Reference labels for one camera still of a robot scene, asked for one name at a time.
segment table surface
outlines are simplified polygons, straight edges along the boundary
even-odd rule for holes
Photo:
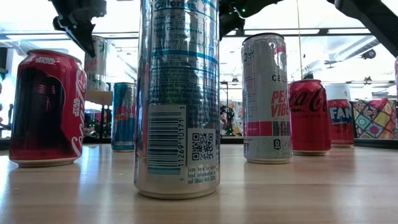
[[[398,151],[356,147],[284,165],[247,163],[221,146],[221,183],[206,197],[146,198],[133,153],[89,145],[74,164],[17,168],[0,152],[0,223],[398,223]]]

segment coca-cola zero can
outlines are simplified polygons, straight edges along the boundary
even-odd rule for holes
[[[283,164],[290,149],[286,44],[265,33],[243,42],[244,156],[248,162]]]
[[[292,151],[321,156],[330,148],[326,91],[320,80],[300,80],[289,86]]]
[[[354,127],[351,105],[348,100],[329,100],[330,138],[333,147],[354,145]]]
[[[67,54],[27,54],[18,67],[10,160],[24,167],[71,164],[83,147],[86,73]]]

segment red can label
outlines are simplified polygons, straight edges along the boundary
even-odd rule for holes
[[[319,80],[289,86],[292,150],[327,151],[330,130],[326,91]]]
[[[329,100],[330,137],[333,145],[353,145],[354,127],[348,100]]]
[[[10,159],[81,156],[86,74],[68,55],[34,50],[18,67]]]

